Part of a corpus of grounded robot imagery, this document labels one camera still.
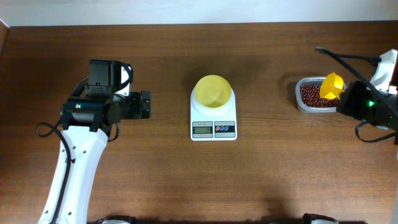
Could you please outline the yellow measuring scoop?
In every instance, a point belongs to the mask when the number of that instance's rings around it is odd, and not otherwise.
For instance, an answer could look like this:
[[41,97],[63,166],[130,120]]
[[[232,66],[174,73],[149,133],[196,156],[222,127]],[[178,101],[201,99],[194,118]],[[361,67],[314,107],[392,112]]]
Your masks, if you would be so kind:
[[320,87],[320,98],[326,100],[340,99],[340,95],[344,92],[344,81],[341,76],[336,73],[329,74]]

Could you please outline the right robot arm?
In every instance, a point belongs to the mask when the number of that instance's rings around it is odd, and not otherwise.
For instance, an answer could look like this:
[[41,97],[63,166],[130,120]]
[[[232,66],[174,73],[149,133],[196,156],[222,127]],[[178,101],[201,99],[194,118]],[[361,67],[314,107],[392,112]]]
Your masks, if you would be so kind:
[[[397,144],[397,95],[390,93],[376,95],[363,82],[354,81],[342,93],[336,111],[361,122],[355,127],[355,135],[362,142],[375,143],[394,138],[394,144]],[[359,133],[366,124],[390,129],[392,132],[376,139],[366,140]]]

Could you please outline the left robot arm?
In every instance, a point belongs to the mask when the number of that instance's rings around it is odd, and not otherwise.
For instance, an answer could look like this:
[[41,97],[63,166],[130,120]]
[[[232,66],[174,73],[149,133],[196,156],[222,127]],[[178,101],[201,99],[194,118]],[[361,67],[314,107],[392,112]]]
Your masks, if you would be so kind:
[[150,92],[131,92],[133,67],[115,60],[90,60],[82,79],[62,105],[55,125],[41,122],[60,140],[49,196],[39,223],[86,223],[96,168],[107,143],[115,141],[124,119],[151,116]]

